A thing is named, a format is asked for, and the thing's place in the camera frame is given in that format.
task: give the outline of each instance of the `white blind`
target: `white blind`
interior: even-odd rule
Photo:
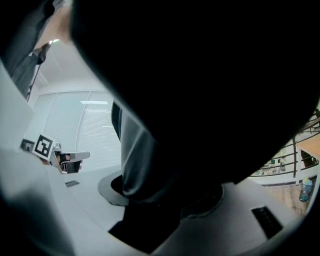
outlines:
[[[25,133],[25,139],[35,142],[38,139],[39,133],[45,131],[48,115],[56,95],[55,93],[38,97],[33,107],[34,117]]]
[[[111,123],[113,97],[108,92],[92,92],[81,119],[76,151],[89,151],[81,172],[121,163],[121,145]]]
[[[47,117],[44,133],[61,143],[63,151],[74,152],[78,128],[89,92],[58,93]]]

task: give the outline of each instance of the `ceiling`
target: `ceiling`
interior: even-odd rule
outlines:
[[[88,68],[74,45],[61,41],[52,43],[45,62],[40,66],[34,84],[38,88],[56,82],[72,79],[91,78],[95,76]]]

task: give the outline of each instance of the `table surface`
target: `table surface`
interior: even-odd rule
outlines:
[[[320,134],[296,144],[297,147],[311,156],[320,159]]]

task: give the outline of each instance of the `wooden floor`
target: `wooden floor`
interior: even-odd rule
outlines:
[[[303,216],[306,213],[309,202],[299,200],[302,184],[284,186],[265,186],[275,198],[292,209],[297,215]]]

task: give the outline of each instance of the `wooden tabletop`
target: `wooden tabletop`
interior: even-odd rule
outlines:
[[[297,147],[320,160],[320,134],[296,144]]]

